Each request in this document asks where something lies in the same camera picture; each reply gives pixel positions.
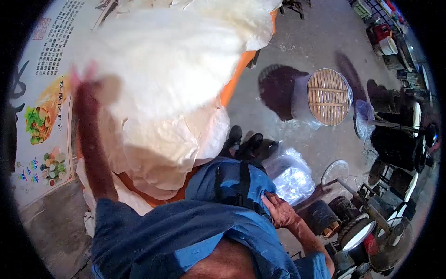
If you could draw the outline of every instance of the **wrap illustration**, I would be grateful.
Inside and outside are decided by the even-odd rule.
[[[70,93],[68,78],[55,79],[40,95],[34,108],[27,107],[25,114],[26,131],[31,134],[31,144],[44,142],[62,113],[62,104]]]

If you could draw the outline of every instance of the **bamboo steamer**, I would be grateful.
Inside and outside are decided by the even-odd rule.
[[[351,104],[350,87],[341,74],[332,69],[317,70],[307,88],[310,111],[321,124],[335,126],[345,119]]]

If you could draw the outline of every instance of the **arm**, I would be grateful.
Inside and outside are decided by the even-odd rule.
[[[265,191],[265,196],[262,196],[262,201],[268,208],[273,225],[278,228],[287,228],[302,244],[305,255],[313,252],[321,252],[325,256],[325,265],[327,266],[330,275],[333,276],[335,265],[331,260],[327,250],[324,248],[319,238],[307,226],[305,221],[300,218],[294,209],[283,199],[276,194]]]
[[[85,160],[88,183],[95,200],[105,198],[118,201],[112,171],[99,137],[100,106],[94,98],[95,92],[99,89],[99,83],[82,83],[76,90],[74,110],[78,117],[80,146]]]

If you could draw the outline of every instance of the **orange tablecloth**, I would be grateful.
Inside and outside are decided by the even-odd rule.
[[[273,34],[276,33],[276,17],[277,17],[277,10],[271,12],[271,20],[273,21]],[[229,101],[231,100],[232,95],[234,94],[235,87],[237,86],[237,83],[239,81],[239,78],[240,78],[243,70],[248,65],[248,63],[254,58],[254,55],[256,55],[256,52],[254,50],[246,51],[241,55],[240,61],[239,61],[239,64],[235,70],[234,76],[226,84],[226,86],[223,88],[223,90],[220,93],[220,100],[221,100],[223,106],[226,107],[229,104]],[[77,145],[76,145],[77,146],[77,150],[76,150],[77,156],[78,156],[78,158],[83,158],[81,150],[80,150],[79,138],[76,138],[76,141],[77,141]],[[171,198],[170,200],[157,200],[157,199],[139,191],[138,189],[135,188],[135,186],[133,185],[133,181],[129,178],[129,176],[125,172],[118,174],[118,177],[121,179],[121,181],[124,183],[124,185],[127,186],[127,188],[129,190],[136,192],[145,201],[147,201],[147,203],[149,205],[151,205],[152,207],[156,207],[157,205],[160,205],[160,204],[165,204],[168,202],[184,199],[184,193],[186,191],[187,184],[188,184],[190,178],[197,172],[198,168],[199,167],[193,168],[192,171],[187,174],[184,186],[178,191],[177,195],[175,197]]]

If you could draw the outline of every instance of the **black strap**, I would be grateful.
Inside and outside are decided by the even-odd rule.
[[[215,199],[217,201],[223,199],[223,192],[221,185],[222,185],[222,175],[220,173],[220,166],[218,166],[215,169],[215,183],[214,183]]]
[[[246,161],[240,162],[240,185],[238,194],[243,198],[248,198],[249,187],[251,186],[251,175],[249,174],[249,165]]]
[[[265,216],[269,221],[271,217],[264,211],[260,204],[248,198],[249,188],[251,186],[251,175],[249,173],[248,162],[240,162],[240,183],[237,188],[237,195],[230,196],[223,199],[223,192],[221,189],[222,175],[220,167],[215,170],[215,201],[222,204],[236,205],[255,211],[257,214]]]

